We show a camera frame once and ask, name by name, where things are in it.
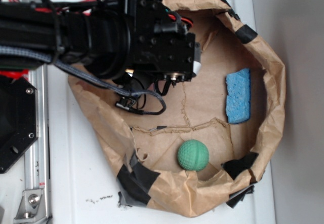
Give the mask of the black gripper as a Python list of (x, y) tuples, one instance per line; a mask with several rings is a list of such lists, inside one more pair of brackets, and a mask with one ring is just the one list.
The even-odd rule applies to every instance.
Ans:
[(162, 0), (101, 0), (110, 38), (100, 77), (116, 80), (128, 69), (152, 80), (191, 81), (200, 69), (200, 45), (188, 18)]

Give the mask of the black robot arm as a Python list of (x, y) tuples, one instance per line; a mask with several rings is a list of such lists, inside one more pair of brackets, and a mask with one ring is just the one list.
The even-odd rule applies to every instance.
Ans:
[(44, 52), (116, 80), (128, 69), (189, 81), (201, 67), (192, 21), (162, 0), (1, 4), (1, 45)]

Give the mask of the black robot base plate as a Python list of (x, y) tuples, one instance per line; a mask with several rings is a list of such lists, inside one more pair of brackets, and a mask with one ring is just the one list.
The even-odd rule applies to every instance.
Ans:
[(37, 140), (37, 89), (25, 78), (1, 76), (1, 174)]

